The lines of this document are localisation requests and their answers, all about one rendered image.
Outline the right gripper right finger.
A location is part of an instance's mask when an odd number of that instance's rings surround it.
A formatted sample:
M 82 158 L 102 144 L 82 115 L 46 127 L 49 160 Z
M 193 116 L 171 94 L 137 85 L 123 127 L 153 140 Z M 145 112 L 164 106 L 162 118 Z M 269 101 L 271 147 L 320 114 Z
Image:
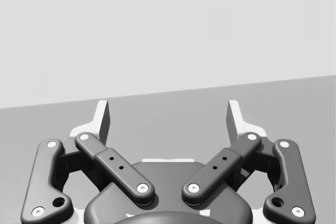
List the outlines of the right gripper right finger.
M 272 223 L 315 223 L 314 209 L 299 145 L 292 140 L 271 142 L 266 131 L 247 123 L 238 101 L 227 106 L 226 126 L 230 147 L 223 148 L 182 187 L 190 206 L 207 200 L 220 184 L 237 190 L 255 171 L 267 174 L 273 192 L 263 205 Z

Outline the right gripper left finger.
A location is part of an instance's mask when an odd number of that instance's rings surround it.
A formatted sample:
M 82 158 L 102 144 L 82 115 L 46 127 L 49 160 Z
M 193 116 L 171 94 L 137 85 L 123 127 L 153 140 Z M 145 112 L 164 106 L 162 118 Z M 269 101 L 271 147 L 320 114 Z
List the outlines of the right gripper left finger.
M 107 100 L 100 100 L 91 122 L 73 128 L 66 142 L 42 141 L 36 151 L 20 215 L 22 223 L 64 223 L 75 210 L 63 192 L 70 173 L 83 171 L 103 190 L 116 184 L 138 206 L 155 198 L 153 184 L 116 150 L 106 147 L 110 127 Z

